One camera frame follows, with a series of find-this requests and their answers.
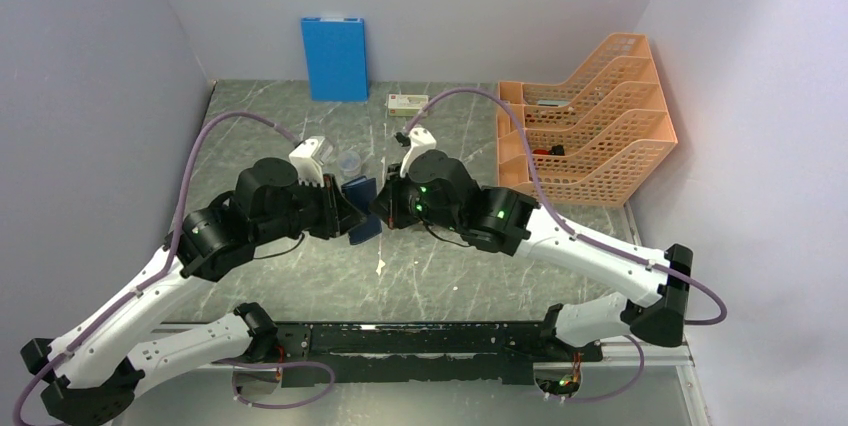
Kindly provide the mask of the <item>blue card holder wallet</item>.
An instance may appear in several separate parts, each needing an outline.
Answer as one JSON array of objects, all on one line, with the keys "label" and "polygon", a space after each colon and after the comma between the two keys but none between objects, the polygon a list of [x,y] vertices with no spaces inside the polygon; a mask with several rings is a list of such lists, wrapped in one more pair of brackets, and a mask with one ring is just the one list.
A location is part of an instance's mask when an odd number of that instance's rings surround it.
[{"label": "blue card holder wallet", "polygon": [[369,209],[371,202],[377,196],[376,179],[360,175],[344,183],[341,186],[341,192],[365,216],[362,224],[348,232],[349,244],[360,245],[379,236],[382,233],[382,223]]}]

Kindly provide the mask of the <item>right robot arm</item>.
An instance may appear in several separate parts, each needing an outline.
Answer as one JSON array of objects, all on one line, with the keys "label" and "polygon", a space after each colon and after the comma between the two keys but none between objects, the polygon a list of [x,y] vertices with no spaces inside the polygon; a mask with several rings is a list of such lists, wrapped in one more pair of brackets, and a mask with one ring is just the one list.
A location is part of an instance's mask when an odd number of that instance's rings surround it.
[{"label": "right robot arm", "polygon": [[684,246],[639,247],[567,223],[531,196],[479,185],[459,160],[438,150],[407,170],[391,165],[369,209],[391,229],[442,227],[477,250],[565,267],[611,288],[600,299],[555,309],[553,324],[539,335],[550,359],[615,336],[668,348],[683,342],[689,286],[682,278],[692,263]]}]

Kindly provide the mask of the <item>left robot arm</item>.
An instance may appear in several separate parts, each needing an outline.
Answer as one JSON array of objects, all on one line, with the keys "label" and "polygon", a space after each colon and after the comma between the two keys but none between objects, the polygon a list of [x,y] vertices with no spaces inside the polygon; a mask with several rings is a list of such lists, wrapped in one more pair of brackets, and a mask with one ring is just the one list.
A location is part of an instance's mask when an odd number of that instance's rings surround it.
[{"label": "left robot arm", "polygon": [[259,246],[303,236],[334,239],[364,220],[334,176],[309,181],[286,160],[257,161],[232,190],[189,214],[96,313],[60,337],[22,348],[30,389],[63,425],[103,425],[147,390],[199,366],[268,359],[278,350],[278,329],[256,303],[164,339],[148,334],[186,299],[251,262]]}]

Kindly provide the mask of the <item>small clear plastic cup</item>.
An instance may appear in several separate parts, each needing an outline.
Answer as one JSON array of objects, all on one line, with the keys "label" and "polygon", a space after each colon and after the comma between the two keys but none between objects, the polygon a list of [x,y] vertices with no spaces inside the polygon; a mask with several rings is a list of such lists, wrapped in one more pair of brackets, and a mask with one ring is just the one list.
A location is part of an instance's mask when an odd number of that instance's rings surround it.
[{"label": "small clear plastic cup", "polygon": [[361,174],[362,158],[358,152],[354,150],[346,150],[337,156],[337,166],[342,175],[346,178],[354,178]]}]

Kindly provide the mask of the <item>small red white box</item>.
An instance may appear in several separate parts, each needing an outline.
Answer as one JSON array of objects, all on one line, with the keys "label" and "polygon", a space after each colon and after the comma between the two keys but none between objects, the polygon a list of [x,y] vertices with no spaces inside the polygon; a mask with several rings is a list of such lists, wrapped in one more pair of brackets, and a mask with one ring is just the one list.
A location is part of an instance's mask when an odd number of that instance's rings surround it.
[{"label": "small red white box", "polygon": [[386,108],[392,117],[414,117],[429,100],[428,95],[391,93],[387,95]]}]

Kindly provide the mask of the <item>blue folder box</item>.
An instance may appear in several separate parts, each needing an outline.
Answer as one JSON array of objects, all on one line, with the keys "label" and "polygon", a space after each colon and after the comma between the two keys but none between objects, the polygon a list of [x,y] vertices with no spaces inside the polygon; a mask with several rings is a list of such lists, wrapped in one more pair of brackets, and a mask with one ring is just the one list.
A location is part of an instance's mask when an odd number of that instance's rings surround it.
[{"label": "blue folder box", "polygon": [[364,19],[303,17],[300,27],[312,100],[366,101],[369,81]]}]

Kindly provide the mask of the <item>red black item in rack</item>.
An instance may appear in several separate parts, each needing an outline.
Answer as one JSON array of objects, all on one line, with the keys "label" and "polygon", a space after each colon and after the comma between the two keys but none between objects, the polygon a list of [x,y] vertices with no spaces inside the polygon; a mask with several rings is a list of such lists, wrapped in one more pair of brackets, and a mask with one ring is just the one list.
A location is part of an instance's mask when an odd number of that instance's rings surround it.
[{"label": "red black item in rack", "polygon": [[565,153],[566,150],[562,144],[553,145],[549,148],[536,148],[532,150],[533,155],[564,156]]}]

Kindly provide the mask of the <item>orange mesh file rack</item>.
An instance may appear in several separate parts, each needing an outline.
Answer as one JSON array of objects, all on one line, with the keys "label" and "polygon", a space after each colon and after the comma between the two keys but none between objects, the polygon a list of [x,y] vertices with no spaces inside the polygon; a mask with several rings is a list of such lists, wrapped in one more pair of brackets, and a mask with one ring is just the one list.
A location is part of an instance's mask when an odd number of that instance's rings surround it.
[{"label": "orange mesh file rack", "polygon": [[[677,146],[647,36],[609,35],[565,81],[501,81],[497,181],[554,203],[621,206]],[[564,156],[533,155],[562,144]]]}]

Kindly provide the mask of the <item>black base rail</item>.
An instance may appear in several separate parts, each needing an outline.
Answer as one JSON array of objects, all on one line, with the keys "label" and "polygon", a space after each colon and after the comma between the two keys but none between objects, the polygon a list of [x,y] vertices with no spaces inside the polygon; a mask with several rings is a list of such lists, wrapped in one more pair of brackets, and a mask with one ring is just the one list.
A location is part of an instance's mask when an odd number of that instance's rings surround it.
[{"label": "black base rail", "polygon": [[345,323],[279,322],[273,340],[237,354],[248,363],[285,364],[285,388],[323,383],[498,380],[533,385],[542,363],[599,362],[593,342],[575,348],[542,321]]}]

